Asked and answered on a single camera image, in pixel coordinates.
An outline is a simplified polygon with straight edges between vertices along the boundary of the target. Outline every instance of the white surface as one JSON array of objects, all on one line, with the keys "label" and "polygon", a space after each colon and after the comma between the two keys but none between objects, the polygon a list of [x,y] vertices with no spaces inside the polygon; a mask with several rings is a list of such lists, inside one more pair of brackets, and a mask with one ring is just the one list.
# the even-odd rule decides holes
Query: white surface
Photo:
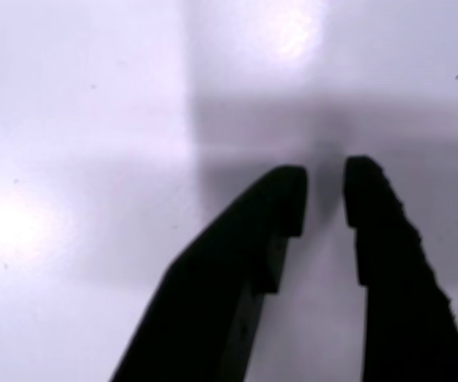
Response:
[{"label": "white surface", "polygon": [[109,380],[169,261],[280,162],[305,237],[249,381],[359,380],[370,153],[458,316],[458,1],[0,0],[0,382]]}]

